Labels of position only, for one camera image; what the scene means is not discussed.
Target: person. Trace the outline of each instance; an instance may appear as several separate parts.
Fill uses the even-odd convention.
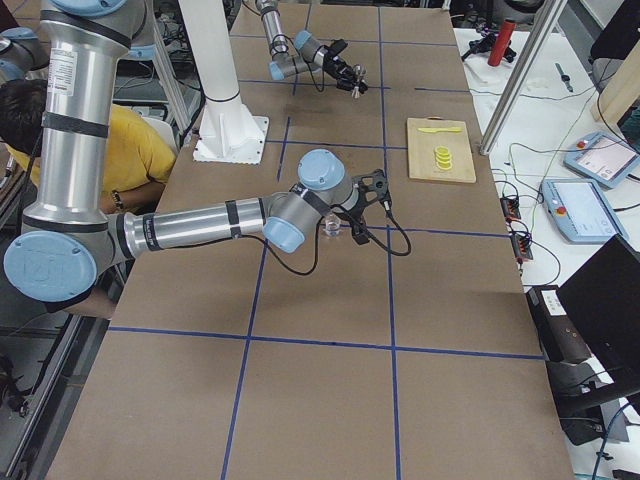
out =
[[[24,170],[34,155],[31,180],[36,186],[40,183],[39,145],[46,98],[46,80],[11,80],[0,86],[0,137]],[[113,105],[100,209],[110,214],[153,206],[164,191],[175,159],[171,148],[144,119],[126,107]],[[47,309],[111,318],[115,303],[95,288],[74,302],[48,304]]]

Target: wooden cutting board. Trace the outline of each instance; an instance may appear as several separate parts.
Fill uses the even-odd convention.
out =
[[[423,133],[418,129],[458,127],[460,132]],[[407,119],[409,178],[437,182],[475,183],[469,135],[465,122],[455,120]],[[451,152],[451,169],[442,170],[436,163],[435,149],[444,146]]]

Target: white table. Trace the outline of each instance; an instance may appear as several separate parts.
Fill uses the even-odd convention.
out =
[[[480,38],[478,33],[468,29],[456,29],[455,34],[461,53],[469,49],[469,41]],[[518,53],[522,52],[527,36],[526,32],[514,32],[511,48]],[[503,91],[515,65],[515,62],[509,64],[503,61],[498,67],[490,67],[487,64],[488,55],[488,53],[471,55],[464,62],[467,81],[483,131],[500,98],[494,94]],[[573,94],[568,92],[565,84],[560,80],[556,63],[559,63],[564,72],[571,77]],[[521,143],[540,151],[566,149],[588,133],[607,131],[607,127],[603,123],[596,122],[590,113],[590,108],[597,98],[595,92],[593,82],[584,71],[568,40],[560,34],[552,34],[531,68],[522,95],[553,99],[575,96],[563,100],[524,96],[518,99],[490,154],[491,166],[496,169],[494,170],[495,179],[507,180],[516,185],[521,195],[535,196],[534,191],[518,183],[517,179],[537,189],[545,177],[578,178],[563,166],[563,153],[540,154],[520,146],[512,146],[512,144]],[[513,160],[509,158],[510,146]],[[640,168],[636,168],[633,173],[636,176],[640,175]],[[502,192],[505,184],[497,183],[496,186],[498,191]],[[505,193],[514,192],[507,185]],[[605,192],[605,195],[614,208],[636,204],[640,202],[640,183],[626,179],[617,188]],[[533,198],[521,198],[520,208],[523,222],[532,228],[534,241],[551,250],[560,261],[561,271],[553,283],[562,284],[599,249],[598,245],[574,245],[567,242],[549,218],[546,208],[543,205],[536,207]],[[620,212],[618,218],[629,233],[630,244],[639,250],[640,208]],[[523,285],[550,282],[558,274],[557,262],[539,246],[534,245],[532,251],[534,260],[526,262],[523,266]],[[595,359],[593,359],[593,368],[596,372],[602,370]],[[602,377],[603,381],[607,379],[606,375]],[[638,423],[640,421],[638,415],[630,410],[626,409],[625,415],[630,421]],[[613,455],[614,460],[609,462],[603,460],[600,463],[598,475],[612,477],[613,469],[640,472],[640,427],[629,427],[628,432],[630,443],[615,441],[607,443],[605,451]],[[600,448],[600,440],[580,447],[573,446],[568,440],[566,443],[574,471],[580,474],[591,474],[596,460],[595,452]]]

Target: clear plastic cup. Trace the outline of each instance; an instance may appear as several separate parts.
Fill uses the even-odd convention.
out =
[[[329,237],[335,237],[340,234],[340,219],[335,213],[330,213],[324,217],[324,233]]]

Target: wristwatch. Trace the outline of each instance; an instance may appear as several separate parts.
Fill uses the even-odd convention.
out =
[[[111,199],[116,205],[116,213],[123,213],[124,203],[122,202],[122,197],[120,197],[120,192],[117,190],[111,190]]]

